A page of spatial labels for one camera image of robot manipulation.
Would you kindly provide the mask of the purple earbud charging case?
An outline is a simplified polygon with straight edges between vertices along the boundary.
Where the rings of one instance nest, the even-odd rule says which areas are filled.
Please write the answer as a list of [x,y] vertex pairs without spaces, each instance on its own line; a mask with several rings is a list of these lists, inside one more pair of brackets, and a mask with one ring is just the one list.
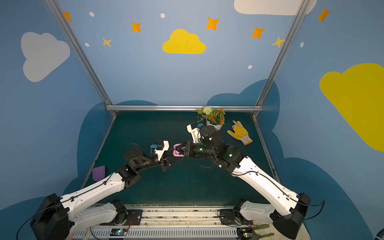
[[183,152],[179,152],[178,150],[177,150],[177,147],[178,146],[180,146],[181,144],[175,144],[174,146],[173,146],[173,156],[174,157],[184,157],[184,155],[183,155]]

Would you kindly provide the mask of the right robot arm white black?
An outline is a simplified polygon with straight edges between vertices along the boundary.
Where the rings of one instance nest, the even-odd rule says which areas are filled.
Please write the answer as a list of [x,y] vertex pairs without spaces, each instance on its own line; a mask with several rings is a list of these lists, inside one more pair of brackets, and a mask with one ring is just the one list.
[[174,151],[189,158],[210,158],[231,176],[245,181],[270,203],[272,212],[267,213],[261,205],[251,208],[251,202],[245,201],[238,205],[240,215],[248,221],[265,219],[283,236],[296,239],[311,198],[305,193],[297,194],[281,185],[239,148],[227,145],[220,131],[214,127],[188,126],[187,129],[193,139],[174,145]]

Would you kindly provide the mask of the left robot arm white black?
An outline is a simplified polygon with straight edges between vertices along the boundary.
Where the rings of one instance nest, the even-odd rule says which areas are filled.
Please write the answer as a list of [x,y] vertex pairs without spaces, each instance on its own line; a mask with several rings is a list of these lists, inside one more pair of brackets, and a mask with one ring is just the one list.
[[163,171],[182,160],[185,148],[163,147],[147,156],[135,146],[125,154],[126,163],[104,179],[71,194],[51,194],[44,198],[32,217],[30,226],[38,240],[64,240],[75,230],[75,217],[98,201],[134,185],[140,171],[160,166]]

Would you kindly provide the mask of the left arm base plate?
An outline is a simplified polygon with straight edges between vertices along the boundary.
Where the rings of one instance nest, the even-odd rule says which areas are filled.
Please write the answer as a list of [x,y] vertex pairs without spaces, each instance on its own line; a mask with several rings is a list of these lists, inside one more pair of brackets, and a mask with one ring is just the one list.
[[139,226],[143,211],[138,209],[128,209],[119,211],[115,218],[109,223],[102,223],[101,226]]

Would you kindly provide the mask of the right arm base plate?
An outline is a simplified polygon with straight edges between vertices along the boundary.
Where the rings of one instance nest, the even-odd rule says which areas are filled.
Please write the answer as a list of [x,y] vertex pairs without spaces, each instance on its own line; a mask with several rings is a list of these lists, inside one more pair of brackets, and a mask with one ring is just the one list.
[[246,220],[239,211],[232,209],[218,210],[217,215],[222,225],[230,227],[240,227],[242,225],[252,225],[252,221]]

